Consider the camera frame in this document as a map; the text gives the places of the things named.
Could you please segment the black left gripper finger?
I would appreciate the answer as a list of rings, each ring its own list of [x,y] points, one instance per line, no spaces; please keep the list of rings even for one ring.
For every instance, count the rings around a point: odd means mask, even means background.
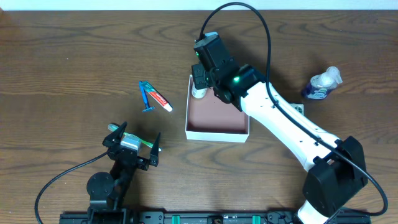
[[[107,135],[103,140],[103,146],[105,147],[113,147],[115,144],[119,144],[124,135],[125,128],[127,126],[127,122],[123,122],[121,125],[109,124],[108,129],[112,131],[111,134]]]
[[[154,167],[157,167],[158,164],[159,164],[159,142],[160,142],[160,136],[161,136],[161,133],[159,133],[157,135],[156,140],[153,143],[153,146],[152,146],[151,151],[150,151],[149,162],[150,162],[150,165],[154,166]]]

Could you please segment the white Pantene conditioner tube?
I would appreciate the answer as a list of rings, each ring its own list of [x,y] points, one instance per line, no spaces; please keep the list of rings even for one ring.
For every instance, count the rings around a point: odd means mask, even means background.
[[[207,88],[198,89],[195,86],[195,84],[193,83],[192,89],[191,89],[191,94],[196,99],[202,99],[205,97],[207,90],[208,90]]]

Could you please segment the blue Gillette razor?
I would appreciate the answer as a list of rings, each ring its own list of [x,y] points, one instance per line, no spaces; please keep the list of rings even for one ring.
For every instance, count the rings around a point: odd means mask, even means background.
[[[146,95],[146,91],[145,91],[144,87],[142,86],[142,81],[139,82],[139,88],[140,88],[142,99],[143,99],[143,102],[144,102],[144,105],[145,105],[145,109],[142,110],[142,112],[146,113],[146,112],[152,111],[155,107],[154,106],[150,106],[149,100],[148,100],[147,95]]]

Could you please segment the red Colgate toothpaste tube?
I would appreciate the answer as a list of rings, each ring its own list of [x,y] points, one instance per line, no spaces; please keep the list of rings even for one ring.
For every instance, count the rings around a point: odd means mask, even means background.
[[[167,110],[168,112],[171,112],[173,110],[173,108],[172,108],[171,104],[169,103],[169,101],[164,96],[162,96],[148,81],[142,82],[141,86],[165,110]]]

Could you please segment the green Dettol soap bar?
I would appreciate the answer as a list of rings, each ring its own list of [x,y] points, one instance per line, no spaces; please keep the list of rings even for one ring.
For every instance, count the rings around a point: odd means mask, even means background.
[[[291,105],[295,110],[297,110],[299,113],[304,114],[304,105],[303,105],[303,104],[291,103],[290,105]]]

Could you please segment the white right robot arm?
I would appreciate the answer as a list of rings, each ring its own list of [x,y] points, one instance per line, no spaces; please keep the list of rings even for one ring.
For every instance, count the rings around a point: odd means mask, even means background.
[[[302,223],[325,223],[368,182],[362,145],[342,141],[299,113],[251,65],[239,66],[218,34],[199,40],[193,65],[197,89],[211,88],[223,103],[256,119],[284,143],[307,171]]]

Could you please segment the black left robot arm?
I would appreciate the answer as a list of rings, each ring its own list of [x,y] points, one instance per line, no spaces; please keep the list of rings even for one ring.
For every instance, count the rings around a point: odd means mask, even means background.
[[[137,223],[136,214],[123,207],[124,198],[136,170],[147,171],[149,166],[158,166],[160,135],[147,159],[139,155],[141,141],[125,135],[126,126],[127,123],[123,123],[103,140],[103,146],[108,148],[106,154],[114,161],[111,171],[97,172],[87,182],[89,224]]]

